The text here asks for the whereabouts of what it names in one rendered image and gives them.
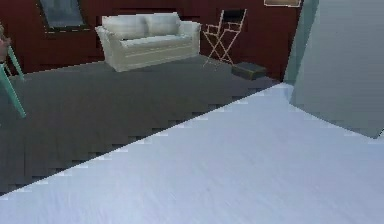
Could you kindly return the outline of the dark flat box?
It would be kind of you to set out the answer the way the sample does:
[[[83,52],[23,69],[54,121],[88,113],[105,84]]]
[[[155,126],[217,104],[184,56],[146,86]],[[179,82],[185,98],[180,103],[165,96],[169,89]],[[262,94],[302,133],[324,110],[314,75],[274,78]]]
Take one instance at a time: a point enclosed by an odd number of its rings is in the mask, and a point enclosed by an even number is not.
[[[267,73],[267,69],[265,67],[250,62],[240,62],[232,66],[231,72],[235,76],[247,80],[255,80],[264,77]]]

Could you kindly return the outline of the white two-seat sofa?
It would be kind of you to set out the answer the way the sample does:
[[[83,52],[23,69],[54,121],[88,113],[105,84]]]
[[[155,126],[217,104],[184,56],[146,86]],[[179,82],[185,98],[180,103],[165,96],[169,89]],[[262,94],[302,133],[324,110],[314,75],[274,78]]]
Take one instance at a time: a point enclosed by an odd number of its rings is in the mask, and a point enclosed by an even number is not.
[[[105,62],[116,72],[195,57],[201,24],[177,12],[103,16],[95,28]]]

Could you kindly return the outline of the wooden folding director chair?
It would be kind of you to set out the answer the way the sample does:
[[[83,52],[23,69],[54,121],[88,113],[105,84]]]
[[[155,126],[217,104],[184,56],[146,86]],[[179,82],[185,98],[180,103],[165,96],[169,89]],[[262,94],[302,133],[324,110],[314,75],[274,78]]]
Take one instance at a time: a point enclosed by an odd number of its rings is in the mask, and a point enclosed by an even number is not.
[[[204,62],[204,65],[214,64],[217,66],[217,63],[212,61],[213,55],[217,56],[219,62],[229,63],[230,65],[234,64],[229,52],[242,31],[246,14],[246,9],[222,10],[217,25],[206,25],[203,34],[212,47],[212,50]],[[233,38],[228,46],[224,45],[224,37],[226,34],[233,34]]]

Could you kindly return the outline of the green-legged chair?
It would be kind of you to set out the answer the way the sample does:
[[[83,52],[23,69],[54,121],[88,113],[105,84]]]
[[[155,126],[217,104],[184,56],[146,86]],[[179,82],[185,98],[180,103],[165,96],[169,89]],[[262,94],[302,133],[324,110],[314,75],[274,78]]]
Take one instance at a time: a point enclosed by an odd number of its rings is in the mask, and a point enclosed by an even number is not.
[[[4,86],[6,93],[8,94],[13,106],[18,111],[20,117],[25,118],[26,112],[19,100],[16,90],[14,89],[9,79],[11,71],[7,65],[7,57],[10,57],[13,66],[18,72],[20,80],[24,81],[25,78],[23,71],[12,48],[12,40],[5,35],[4,26],[0,22],[0,83]]]

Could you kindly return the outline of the framed wall picture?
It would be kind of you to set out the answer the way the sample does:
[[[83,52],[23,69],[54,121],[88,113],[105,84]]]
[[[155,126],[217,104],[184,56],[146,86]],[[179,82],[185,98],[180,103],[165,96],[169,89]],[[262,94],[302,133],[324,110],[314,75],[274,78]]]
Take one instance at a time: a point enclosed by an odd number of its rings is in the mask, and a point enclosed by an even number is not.
[[[302,4],[302,0],[264,0],[266,7],[289,7],[298,8]]]

